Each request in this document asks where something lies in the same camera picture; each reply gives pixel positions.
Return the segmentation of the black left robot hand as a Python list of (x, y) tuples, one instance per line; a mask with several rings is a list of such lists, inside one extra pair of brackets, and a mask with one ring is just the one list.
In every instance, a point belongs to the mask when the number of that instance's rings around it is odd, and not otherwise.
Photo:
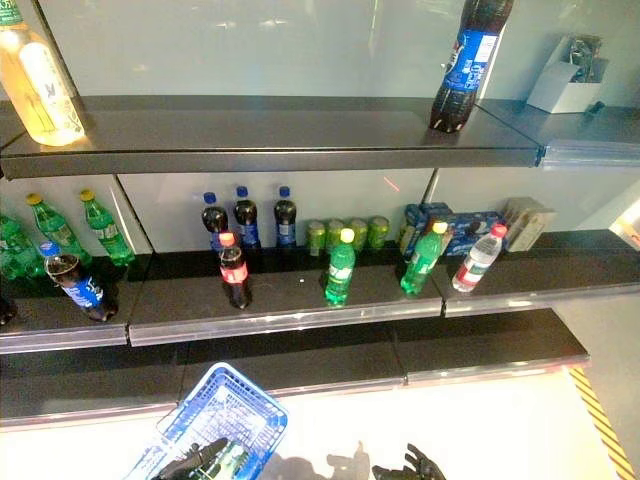
[(227, 438), (219, 438), (205, 446), (193, 443), (184, 458), (176, 459), (168, 463), (155, 479), (189, 479), (197, 470), (205, 471), (213, 466), (213, 475), (216, 475), (221, 467), (216, 465), (216, 458), (228, 445)]

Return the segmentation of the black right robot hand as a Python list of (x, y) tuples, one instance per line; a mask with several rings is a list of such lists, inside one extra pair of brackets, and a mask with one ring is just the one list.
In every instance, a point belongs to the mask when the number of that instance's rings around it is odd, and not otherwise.
[(445, 480), (439, 466), (411, 443), (404, 456), (408, 465), (401, 470), (387, 469), (379, 465), (371, 467), (376, 480)]

